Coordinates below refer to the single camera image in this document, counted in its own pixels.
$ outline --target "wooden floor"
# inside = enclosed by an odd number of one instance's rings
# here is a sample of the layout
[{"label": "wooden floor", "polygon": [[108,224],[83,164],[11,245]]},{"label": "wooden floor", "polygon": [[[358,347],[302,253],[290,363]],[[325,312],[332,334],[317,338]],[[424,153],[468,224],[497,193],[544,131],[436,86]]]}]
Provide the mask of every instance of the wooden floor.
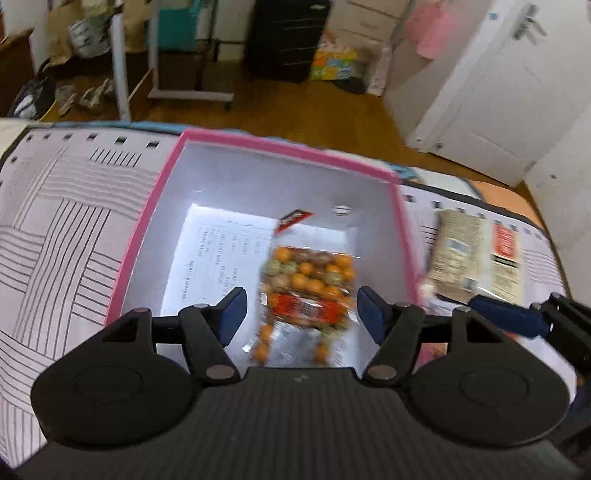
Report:
[{"label": "wooden floor", "polygon": [[[231,111],[215,102],[149,100],[139,119],[235,128],[262,137],[280,137],[311,147],[332,148],[502,185],[452,161],[405,147],[380,97],[347,93],[331,82],[297,84],[235,75],[236,96]],[[116,107],[111,105],[100,119],[116,116]],[[75,109],[62,117],[65,121],[92,119],[98,118]]]}]

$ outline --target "black line pattern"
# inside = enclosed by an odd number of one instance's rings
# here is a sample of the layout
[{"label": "black line pattern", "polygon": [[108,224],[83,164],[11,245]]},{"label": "black line pattern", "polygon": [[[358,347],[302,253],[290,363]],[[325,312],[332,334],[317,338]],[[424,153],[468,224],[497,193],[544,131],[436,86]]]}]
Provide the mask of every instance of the black line pattern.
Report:
[{"label": "black line pattern", "polygon": [[6,185],[8,188],[12,185],[18,187],[11,188],[11,194],[4,197],[0,210],[0,225],[21,227],[43,179],[57,158],[54,153],[55,151],[44,155],[36,154],[33,158],[20,158],[16,171]]},{"label": "black line pattern", "polygon": [[554,258],[541,252],[524,249],[523,259],[533,281],[562,287],[560,270]]},{"label": "black line pattern", "polygon": [[141,158],[141,153],[126,152],[124,150],[112,150],[108,148],[97,148],[90,159],[99,164],[119,165],[121,167],[135,167]]},{"label": "black line pattern", "polygon": [[[51,358],[61,356],[67,329],[60,326],[67,324],[70,311],[76,311],[77,291],[87,276],[85,265],[108,215],[97,207],[62,202],[17,320],[15,335],[30,348]],[[105,313],[106,309],[99,311],[103,317]]]},{"label": "black line pattern", "polygon": [[43,237],[0,227],[0,283],[25,293],[39,259]]},{"label": "black line pattern", "polygon": [[433,247],[433,245],[435,245],[435,239],[437,238],[437,229],[424,225],[421,225],[420,228],[423,241],[429,245],[429,247]]},{"label": "black line pattern", "polygon": [[[23,135],[22,145],[31,145],[14,148],[18,162],[2,179],[9,193],[0,209],[0,288],[20,299],[16,318],[0,330],[0,456],[12,466],[45,443],[30,405],[35,378],[104,323],[121,261],[96,251],[109,215],[136,221],[158,176],[152,153],[110,148],[113,143],[105,149],[97,133],[60,130]],[[145,134],[130,131],[115,146],[137,144],[136,135]],[[33,142],[43,147],[30,158],[25,152]],[[58,200],[51,202],[48,228],[43,235],[24,231],[31,206],[45,198]]]},{"label": "black line pattern", "polygon": [[23,463],[45,443],[32,412],[0,397],[0,455],[9,465]]},{"label": "black line pattern", "polygon": [[[119,165],[116,150],[100,155],[103,165]],[[139,154],[129,157],[137,162]],[[60,159],[45,180],[39,195],[67,199],[86,205],[107,208],[135,220],[155,182],[155,175],[137,174],[135,171],[121,175],[120,170],[105,169],[75,159]]]}]

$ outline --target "snack package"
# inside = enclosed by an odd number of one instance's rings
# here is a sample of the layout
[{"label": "snack package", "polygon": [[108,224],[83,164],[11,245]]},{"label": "snack package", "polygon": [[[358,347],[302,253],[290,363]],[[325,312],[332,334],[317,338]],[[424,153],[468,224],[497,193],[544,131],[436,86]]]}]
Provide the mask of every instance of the snack package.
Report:
[{"label": "snack package", "polygon": [[429,288],[423,290],[431,289],[433,295],[462,303],[484,294],[522,304],[524,281],[518,234],[499,223],[455,210],[441,210],[439,217],[426,278]]},{"label": "snack package", "polygon": [[253,361],[282,368],[343,366],[354,279],[350,255],[276,247],[261,273],[262,322]]},{"label": "snack package", "polygon": [[357,59],[354,48],[343,44],[328,30],[322,34],[312,60],[310,80],[344,80],[351,77],[353,62]]}]

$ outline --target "orange object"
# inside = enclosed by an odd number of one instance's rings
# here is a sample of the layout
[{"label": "orange object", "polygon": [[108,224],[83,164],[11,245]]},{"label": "orange object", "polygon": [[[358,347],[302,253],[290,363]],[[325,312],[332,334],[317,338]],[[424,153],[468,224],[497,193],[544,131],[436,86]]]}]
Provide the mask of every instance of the orange object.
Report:
[{"label": "orange object", "polygon": [[278,247],[273,252],[275,260],[279,260],[281,263],[289,262],[291,259],[291,251],[286,247]]},{"label": "orange object", "polygon": [[304,290],[307,283],[308,277],[302,273],[295,273],[291,278],[291,286],[294,287],[295,290]]},{"label": "orange object", "polygon": [[320,344],[318,347],[316,347],[316,352],[314,356],[316,357],[316,363],[326,363],[329,357],[329,348],[326,345]]},{"label": "orange object", "polygon": [[355,275],[356,273],[354,268],[349,267],[343,270],[343,279],[345,281],[353,280],[355,278]]},{"label": "orange object", "polygon": [[261,330],[259,331],[259,340],[263,343],[269,343],[271,341],[272,333],[273,325],[264,323],[263,325],[261,325]]},{"label": "orange object", "polygon": [[252,351],[252,357],[260,364],[265,363],[269,357],[269,347],[264,343],[259,343]]},{"label": "orange object", "polygon": [[322,280],[324,278],[324,268],[315,268],[310,276],[316,280]]},{"label": "orange object", "polygon": [[340,300],[340,290],[338,287],[334,285],[328,285],[322,291],[322,297],[326,300]]},{"label": "orange object", "polygon": [[279,303],[279,297],[280,295],[278,293],[274,293],[269,296],[268,304],[271,310],[277,307],[277,304]]},{"label": "orange object", "polygon": [[300,264],[300,272],[306,276],[310,275],[314,271],[314,265],[310,262],[302,262]]},{"label": "orange object", "polygon": [[341,273],[340,267],[337,267],[336,265],[333,265],[333,264],[326,265],[326,268],[324,269],[324,271],[325,272],[333,272],[333,273]]},{"label": "orange object", "polygon": [[322,280],[308,280],[306,284],[306,290],[316,295],[320,295],[323,289],[324,283],[322,283]]},{"label": "orange object", "polygon": [[314,59],[312,60],[312,66],[326,67],[327,60],[328,59],[326,57],[314,56]]},{"label": "orange object", "polygon": [[351,255],[346,254],[335,255],[335,263],[338,267],[344,270],[345,268],[349,268],[351,265],[353,265],[353,258],[351,258]]},{"label": "orange object", "polygon": [[544,229],[540,217],[536,215],[534,209],[529,203],[527,203],[527,200],[517,192],[485,181],[468,180],[468,183],[470,183],[476,191],[484,197],[484,202],[496,205],[497,207],[506,208],[513,213],[519,213],[530,219],[542,230]]}]

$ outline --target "blue cloth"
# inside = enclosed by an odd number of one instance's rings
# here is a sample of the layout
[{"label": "blue cloth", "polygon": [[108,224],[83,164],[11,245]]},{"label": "blue cloth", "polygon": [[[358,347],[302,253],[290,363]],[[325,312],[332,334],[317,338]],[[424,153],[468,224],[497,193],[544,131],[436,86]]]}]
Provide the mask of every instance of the blue cloth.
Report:
[{"label": "blue cloth", "polygon": [[83,127],[111,127],[111,128],[135,128],[137,130],[149,130],[163,134],[180,135],[186,128],[193,125],[167,124],[163,122],[124,122],[122,120],[95,120],[92,122],[56,122],[55,127],[83,128]]},{"label": "blue cloth", "polygon": [[158,14],[160,50],[197,50],[197,20],[202,6],[201,0],[194,0],[190,8],[160,10]]}]

